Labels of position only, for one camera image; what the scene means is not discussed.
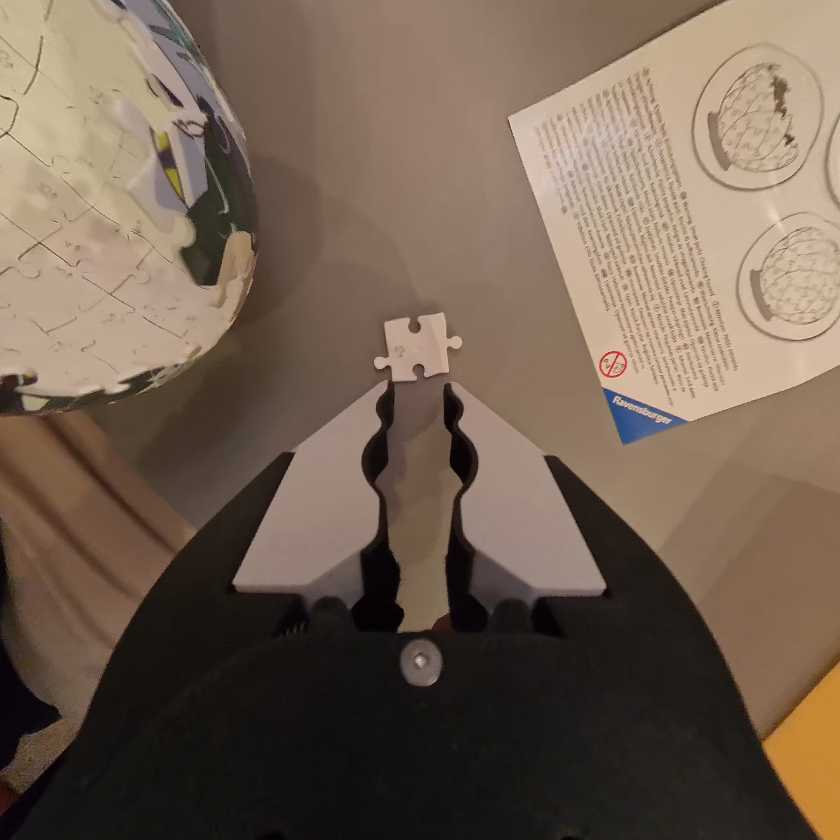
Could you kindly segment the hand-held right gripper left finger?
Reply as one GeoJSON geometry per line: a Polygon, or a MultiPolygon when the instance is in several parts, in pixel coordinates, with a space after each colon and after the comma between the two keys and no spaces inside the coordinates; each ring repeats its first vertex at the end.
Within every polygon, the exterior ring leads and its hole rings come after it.
{"type": "Polygon", "coordinates": [[[388,464],[395,388],[383,381],[294,450],[233,579],[237,592],[342,602],[362,631],[394,632],[400,567],[376,485],[388,464]]]}

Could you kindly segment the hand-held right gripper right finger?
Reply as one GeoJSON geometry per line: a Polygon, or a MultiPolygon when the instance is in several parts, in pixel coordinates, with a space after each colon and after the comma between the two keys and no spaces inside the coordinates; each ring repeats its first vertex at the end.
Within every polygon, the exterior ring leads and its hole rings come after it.
{"type": "Polygon", "coordinates": [[[498,606],[531,614],[553,597],[597,597],[606,582],[548,456],[464,386],[444,387],[449,465],[461,481],[445,561],[453,628],[480,632],[498,606]]]}

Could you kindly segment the white puzzle piece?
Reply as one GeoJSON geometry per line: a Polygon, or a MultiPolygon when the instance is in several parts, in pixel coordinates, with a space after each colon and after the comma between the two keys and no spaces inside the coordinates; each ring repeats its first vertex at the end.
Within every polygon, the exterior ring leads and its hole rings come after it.
{"type": "Polygon", "coordinates": [[[411,323],[410,318],[384,322],[387,355],[374,359],[375,369],[390,369],[393,382],[415,382],[417,366],[423,369],[425,378],[449,373],[448,352],[459,350],[463,340],[457,335],[448,335],[445,314],[419,316],[417,331],[411,330],[411,323]]]}

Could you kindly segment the partly built puzzle ball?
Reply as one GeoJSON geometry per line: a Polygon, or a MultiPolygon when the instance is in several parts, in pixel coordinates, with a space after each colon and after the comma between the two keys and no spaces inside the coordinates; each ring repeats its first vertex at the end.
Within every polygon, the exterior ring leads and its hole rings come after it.
{"type": "Polygon", "coordinates": [[[183,373],[256,267],[245,134],[171,3],[1,2],[1,411],[183,373]]]}

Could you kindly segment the white instruction sheet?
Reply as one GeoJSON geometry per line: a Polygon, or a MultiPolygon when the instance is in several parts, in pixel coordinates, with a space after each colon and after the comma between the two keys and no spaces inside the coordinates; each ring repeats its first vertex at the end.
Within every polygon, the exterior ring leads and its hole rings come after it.
{"type": "Polygon", "coordinates": [[[509,118],[624,445],[838,368],[839,2],[722,2],[509,118]]]}

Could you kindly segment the yellow box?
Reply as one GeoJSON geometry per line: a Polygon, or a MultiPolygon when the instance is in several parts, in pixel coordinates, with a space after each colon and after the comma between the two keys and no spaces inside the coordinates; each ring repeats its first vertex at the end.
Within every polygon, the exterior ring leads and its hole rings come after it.
{"type": "Polygon", "coordinates": [[[785,788],[820,838],[839,838],[839,665],[764,741],[785,788]]]}

